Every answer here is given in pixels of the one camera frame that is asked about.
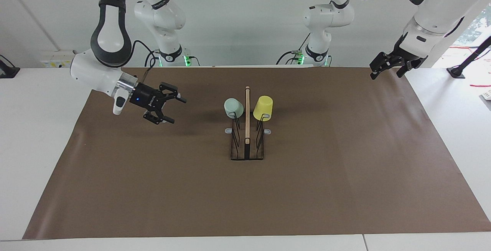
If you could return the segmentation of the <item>brown table mat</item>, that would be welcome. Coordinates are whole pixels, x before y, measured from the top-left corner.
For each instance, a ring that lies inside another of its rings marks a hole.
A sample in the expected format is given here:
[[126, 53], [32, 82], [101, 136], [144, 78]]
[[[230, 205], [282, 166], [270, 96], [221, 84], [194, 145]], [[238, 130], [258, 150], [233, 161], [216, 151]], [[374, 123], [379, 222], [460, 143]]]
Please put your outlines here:
[[[491, 231], [419, 98], [394, 70], [157, 68], [174, 124], [91, 92], [25, 239]], [[231, 161], [223, 104], [273, 100], [265, 158]]]

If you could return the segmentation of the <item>black angled stand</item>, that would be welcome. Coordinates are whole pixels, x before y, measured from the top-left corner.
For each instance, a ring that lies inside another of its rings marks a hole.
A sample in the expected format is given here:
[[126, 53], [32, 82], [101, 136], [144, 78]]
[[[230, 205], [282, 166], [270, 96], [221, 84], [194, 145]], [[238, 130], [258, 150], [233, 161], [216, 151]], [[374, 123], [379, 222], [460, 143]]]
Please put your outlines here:
[[450, 67], [447, 68], [447, 72], [449, 75], [453, 78], [457, 79], [465, 79], [465, 76], [463, 75], [464, 69], [470, 65], [472, 62], [480, 59], [482, 56], [482, 52], [487, 50], [488, 52], [491, 51], [489, 48], [491, 46], [491, 35], [488, 36], [478, 47], [477, 49], [469, 55], [461, 64], [458, 66]]

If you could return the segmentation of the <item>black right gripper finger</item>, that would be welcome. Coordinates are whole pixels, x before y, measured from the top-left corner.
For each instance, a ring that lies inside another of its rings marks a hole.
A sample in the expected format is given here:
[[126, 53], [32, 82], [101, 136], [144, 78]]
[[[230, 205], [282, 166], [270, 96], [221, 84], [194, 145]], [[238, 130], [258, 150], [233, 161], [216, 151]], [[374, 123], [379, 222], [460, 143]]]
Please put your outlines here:
[[171, 99], [176, 99], [179, 102], [186, 104], [187, 100], [182, 97], [179, 92], [177, 86], [172, 84], [160, 84], [159, 90], [162, 93], [162, 97], [159, 100], [163, 100], [163, 102], [167, 102]]
[[163, 109], [165, 105], [162, 106], [156, 106], [156, 107], [148, 107], [146, 106], [145, 113], [143, 114], [143, 118], [146, 119], [147, 121], [150, 121], [151, 123], [154, 123], [156, 125], [160, 123], [171, 123], [174, 124], [175, 120], [171, 117], [168, 117], [164, 115]]

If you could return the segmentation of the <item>pale green plastic cup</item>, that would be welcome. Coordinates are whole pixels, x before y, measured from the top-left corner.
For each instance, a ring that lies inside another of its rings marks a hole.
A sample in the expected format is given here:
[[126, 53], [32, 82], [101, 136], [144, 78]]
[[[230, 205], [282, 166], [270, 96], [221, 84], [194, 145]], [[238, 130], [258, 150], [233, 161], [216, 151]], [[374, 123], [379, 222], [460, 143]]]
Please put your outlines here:
[[235, 98], [228, 98], [223, 104], [226, 116], [232, 119], [240, 118], [244, 114], [244, 106]]

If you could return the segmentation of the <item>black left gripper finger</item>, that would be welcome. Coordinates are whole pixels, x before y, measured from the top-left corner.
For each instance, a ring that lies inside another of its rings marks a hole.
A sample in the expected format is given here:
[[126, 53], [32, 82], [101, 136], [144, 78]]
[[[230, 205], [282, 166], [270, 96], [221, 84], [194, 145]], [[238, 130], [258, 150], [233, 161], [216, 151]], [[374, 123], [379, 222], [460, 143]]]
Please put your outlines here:
[[398, 78], [402, 78], [408, 71], [412, 69], [412, 63], [411, 62], [405, 62], [398, 71], [396, 71], [396, 75]]
[[385, 52], [379, 52], [379, 54], [370, 62], [369, 67], [372, 71], [370, 74], [370, 78], [375, 80], [380, 73], [385, 70], [391, 69], [393, 67], [392, 64], [392, 55], [386, 54]]

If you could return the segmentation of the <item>yellow plastic cup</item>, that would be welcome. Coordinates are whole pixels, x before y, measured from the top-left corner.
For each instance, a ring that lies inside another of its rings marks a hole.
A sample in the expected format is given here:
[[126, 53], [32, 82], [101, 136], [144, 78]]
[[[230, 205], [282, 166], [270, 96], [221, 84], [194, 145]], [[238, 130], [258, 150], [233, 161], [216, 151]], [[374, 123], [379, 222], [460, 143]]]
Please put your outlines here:
[[269, 121], [272, 116], [273, 100], [270, 96], [260, 96], [256, 102], [253, 116], [258, 121]]

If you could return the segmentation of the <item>small black table stand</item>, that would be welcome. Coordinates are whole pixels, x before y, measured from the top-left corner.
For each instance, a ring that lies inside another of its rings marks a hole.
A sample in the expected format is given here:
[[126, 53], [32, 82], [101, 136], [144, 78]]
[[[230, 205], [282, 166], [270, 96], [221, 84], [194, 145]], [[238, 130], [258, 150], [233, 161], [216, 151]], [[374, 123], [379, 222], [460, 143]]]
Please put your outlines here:
[[14, 78], [20, 71], [8, 58], [0, 54], [0, 79]]

